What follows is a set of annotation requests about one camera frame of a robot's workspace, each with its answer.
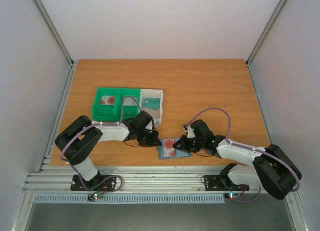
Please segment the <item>teal leather card holder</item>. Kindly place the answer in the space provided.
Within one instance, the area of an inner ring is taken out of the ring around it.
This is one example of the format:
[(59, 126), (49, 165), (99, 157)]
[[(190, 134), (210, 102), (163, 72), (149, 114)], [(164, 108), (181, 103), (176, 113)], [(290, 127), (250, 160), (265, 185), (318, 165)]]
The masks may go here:
[(166, 138), (161, 139), (161, 146), (157, 147), (158, 159), (159, 160), (170, 160), (170, 159), (182, 159), (189, 158), (192, 156), (191, 153), (186, 153), (175, 149), (173, 145), (179, 141), (180, 138)]

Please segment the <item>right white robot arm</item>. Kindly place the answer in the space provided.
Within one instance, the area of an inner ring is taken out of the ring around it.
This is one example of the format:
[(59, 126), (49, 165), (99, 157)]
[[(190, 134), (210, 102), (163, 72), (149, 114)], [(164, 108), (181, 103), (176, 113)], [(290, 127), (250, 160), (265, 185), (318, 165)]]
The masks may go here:
[(193, 154), (203, 150), (210, 157), (237, 162), (220, 174), (225, 189), (236, 185), (255, 186), (263, 188), (273, 198), (283, 200), (300, 188), (302, 173), (279, 146), (254, 147), (214, 135), (203, 120), (197, 120), (185, 129), (186, 134), (173, 145), (175, 149)]

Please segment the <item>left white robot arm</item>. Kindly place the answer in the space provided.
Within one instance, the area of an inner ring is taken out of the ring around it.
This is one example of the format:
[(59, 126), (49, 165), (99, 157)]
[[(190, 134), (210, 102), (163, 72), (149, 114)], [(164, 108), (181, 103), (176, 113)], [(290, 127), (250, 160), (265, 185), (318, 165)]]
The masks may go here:
[(56, 137), (54, 143), (61, 151), (60, 159), (68, 162), (78, 174), (82, 187), (87, 191), (97, 191), (106, 184), (107, 179), (102, 178), (90, 154), (98, 143), (109, 141), (137, 141), (143, 148), (162, 145), (155, 121), (145, 111), (114, 123), (97, 122), (86, 115), (80, 116)]

